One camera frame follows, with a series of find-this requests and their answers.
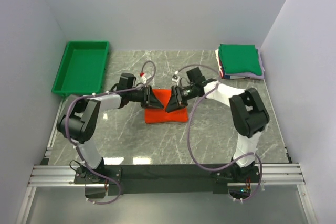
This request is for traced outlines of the orange t shirt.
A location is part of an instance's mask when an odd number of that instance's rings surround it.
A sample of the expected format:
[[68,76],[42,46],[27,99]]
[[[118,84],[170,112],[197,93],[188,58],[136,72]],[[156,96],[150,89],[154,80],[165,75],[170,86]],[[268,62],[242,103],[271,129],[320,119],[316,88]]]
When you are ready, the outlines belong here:
[[155,96],[164,105],[163,109],[144,109],[144,121],[146,124],[169,123],[169,122],[188,122],[187,109],[183,108],[173,112],[166,112],[165,108],[168,105],[171,97],[170,89],[154,89]]

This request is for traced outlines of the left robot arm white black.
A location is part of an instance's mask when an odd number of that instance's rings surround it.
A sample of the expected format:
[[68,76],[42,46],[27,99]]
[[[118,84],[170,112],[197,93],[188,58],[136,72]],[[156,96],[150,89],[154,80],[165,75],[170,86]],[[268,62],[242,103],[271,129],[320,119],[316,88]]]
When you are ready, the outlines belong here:
[[71,95],[57,120],[57,130],[69,140],[80,161],[77,174],[97,184],[108,179],[103,157],[93,140],[99,113],[121,109],[129,102],[138,102],[142,108],[162,109],[164,105],[147,83],[135,85],[136,77],[122,73],[111,90],[100,95]]

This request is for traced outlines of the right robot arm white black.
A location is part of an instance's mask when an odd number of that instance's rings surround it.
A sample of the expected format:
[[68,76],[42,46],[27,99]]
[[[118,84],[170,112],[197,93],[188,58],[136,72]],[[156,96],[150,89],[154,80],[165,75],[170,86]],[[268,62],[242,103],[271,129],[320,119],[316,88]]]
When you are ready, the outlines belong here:
[[223,175],[230,182],[245,182],[252,175],[261,175],[256,167],[256,150],[262,131],[270,121],[266,107],[255,88],[247,90],[233,88],[213,78],[206,79],[198,64],[191,64],[187,71],[189,85],[180,85],[178,72],[172,77],[171,97],[165,108],[167,113],[187,107],[193,98],[211,99],[230,108],[233,124],[238,133],[236,150],[232,160],[220,168],[207,168],[199,162],[195,164],[206,171]]

